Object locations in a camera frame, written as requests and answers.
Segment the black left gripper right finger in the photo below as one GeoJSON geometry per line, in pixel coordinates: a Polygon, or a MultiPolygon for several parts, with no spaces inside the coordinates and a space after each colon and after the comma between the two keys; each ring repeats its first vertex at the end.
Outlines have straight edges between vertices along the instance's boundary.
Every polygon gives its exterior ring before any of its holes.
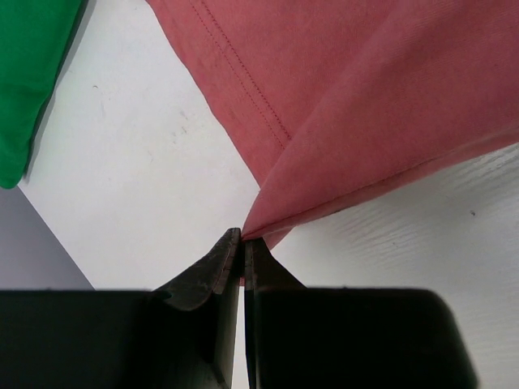
{"type": "Polygon", "coordinates": [[[253,388],[476,388],[448,305],[426,289],[310,288],[244,246],[253,388]]]}

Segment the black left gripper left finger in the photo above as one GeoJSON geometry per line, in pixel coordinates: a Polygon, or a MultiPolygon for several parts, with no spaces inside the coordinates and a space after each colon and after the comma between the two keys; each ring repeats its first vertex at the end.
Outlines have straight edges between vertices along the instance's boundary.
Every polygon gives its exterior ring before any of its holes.
{"type": "Polygon", "coordinates": [[[4,388],[228,388],[240,231],[152,291],[4,290],[4,388]]]}

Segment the salmon pink t-shirt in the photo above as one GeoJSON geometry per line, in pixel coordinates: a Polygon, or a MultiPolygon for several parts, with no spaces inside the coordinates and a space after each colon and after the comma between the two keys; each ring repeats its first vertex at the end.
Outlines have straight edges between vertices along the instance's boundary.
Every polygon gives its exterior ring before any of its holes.
{"type": "Polygon", "coordinates": [[[151,8],[259,184],[247,240],[518,141],[515,1],[151,8]]]}

